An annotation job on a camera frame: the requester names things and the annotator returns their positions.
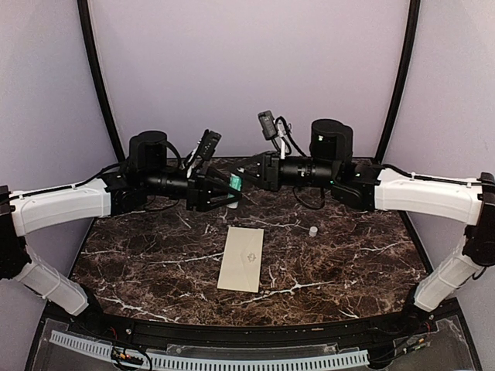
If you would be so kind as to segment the cream paper envelope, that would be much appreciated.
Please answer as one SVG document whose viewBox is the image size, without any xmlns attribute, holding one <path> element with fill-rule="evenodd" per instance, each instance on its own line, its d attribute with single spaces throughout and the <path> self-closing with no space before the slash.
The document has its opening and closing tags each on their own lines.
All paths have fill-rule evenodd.
<svg viewBox="0 0 495 371">
<path fill-rule="evenodd" d="M 256 293 L 259 289 L 263 229 L 230 226 L 217 288 Z"/>
</svg>

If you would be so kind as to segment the white glue stick cap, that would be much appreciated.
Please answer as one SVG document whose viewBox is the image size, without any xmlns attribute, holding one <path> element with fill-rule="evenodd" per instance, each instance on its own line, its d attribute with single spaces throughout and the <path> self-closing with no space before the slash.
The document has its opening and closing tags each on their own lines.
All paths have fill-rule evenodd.
<svg viewBox="0 0 495 371">
<path fill-rule="evenodd" d="M 309 228 L 309 235 L 311 237 L 315 237 L 317 235 L 317 233 L 318 233 L 318 228 L 316 226 L 311 226 Z"/>
</svg>

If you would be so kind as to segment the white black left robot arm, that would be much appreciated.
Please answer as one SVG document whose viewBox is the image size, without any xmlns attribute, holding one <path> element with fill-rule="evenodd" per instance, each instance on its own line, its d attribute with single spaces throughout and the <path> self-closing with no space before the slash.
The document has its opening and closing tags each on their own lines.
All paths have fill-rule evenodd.
<svg viewBox="0 0 495 371">
<path fill-rule="evenodd" d="M 88 180 L 34 191 L 1 187 L 1 278 L 15 280 L 79 317 L 93 337 L 109 330 L 97 299 L 86 288 L 48 265 L 26 243 L 34 231 L 87 218 L 120 216 L 141 209 L 151 196 L 185 200 L 188 210 L 207 212 L 241 199 L 230 180 L 205 163 L 220 134 L 205 130 L 191 155 L 180 158 L 162 131 L 144 131 L 129 141 L 129 155 Z M 169 165 L 168 154 L 176 155 Z"/>
</svg>

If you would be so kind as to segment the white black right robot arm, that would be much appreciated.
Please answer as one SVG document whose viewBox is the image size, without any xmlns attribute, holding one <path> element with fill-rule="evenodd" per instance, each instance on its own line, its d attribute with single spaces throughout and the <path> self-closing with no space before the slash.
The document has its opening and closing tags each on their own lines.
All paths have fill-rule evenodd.
<svg viewBox="0 0 495 371">
<path fill-rule="evenodd" d="M 441 216 L 465 224 L 453 252 L 415 288 L 394 327 L 411 335 L 454 290 L 494 265 L 494 177 L 451 179 L 408 173 L 393 165 L 353 161 L 353 129 L 337 120 L 311 125 L 309 156 L 287 156 L 283 149 L 252 156 L 231 172 L 259 189 L 315 187 L 361 211 L 396 210 Z"/>
</svg>

